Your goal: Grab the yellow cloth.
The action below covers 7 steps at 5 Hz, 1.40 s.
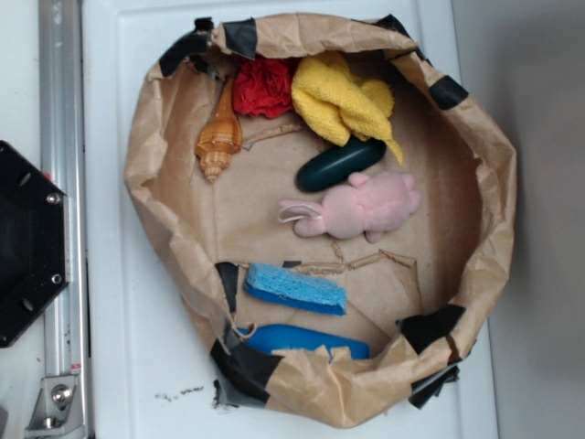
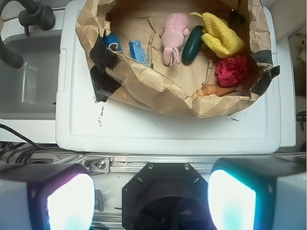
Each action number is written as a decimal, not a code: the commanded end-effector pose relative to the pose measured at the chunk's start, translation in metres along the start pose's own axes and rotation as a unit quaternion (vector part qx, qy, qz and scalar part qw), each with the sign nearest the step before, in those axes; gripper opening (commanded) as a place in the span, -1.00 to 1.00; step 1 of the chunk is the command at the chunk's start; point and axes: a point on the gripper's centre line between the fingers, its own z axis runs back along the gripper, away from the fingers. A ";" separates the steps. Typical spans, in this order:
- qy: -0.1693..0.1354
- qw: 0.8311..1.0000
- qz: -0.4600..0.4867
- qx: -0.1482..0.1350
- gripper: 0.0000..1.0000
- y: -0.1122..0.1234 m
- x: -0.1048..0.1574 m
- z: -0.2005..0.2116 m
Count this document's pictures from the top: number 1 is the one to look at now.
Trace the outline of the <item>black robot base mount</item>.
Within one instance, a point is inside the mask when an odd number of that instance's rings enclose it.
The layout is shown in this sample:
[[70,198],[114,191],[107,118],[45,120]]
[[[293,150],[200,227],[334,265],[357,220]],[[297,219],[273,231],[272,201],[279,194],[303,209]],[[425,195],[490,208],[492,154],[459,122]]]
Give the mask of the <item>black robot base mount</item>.
[[11,347],[68,285],[67,196],[1,143],[1,347]]

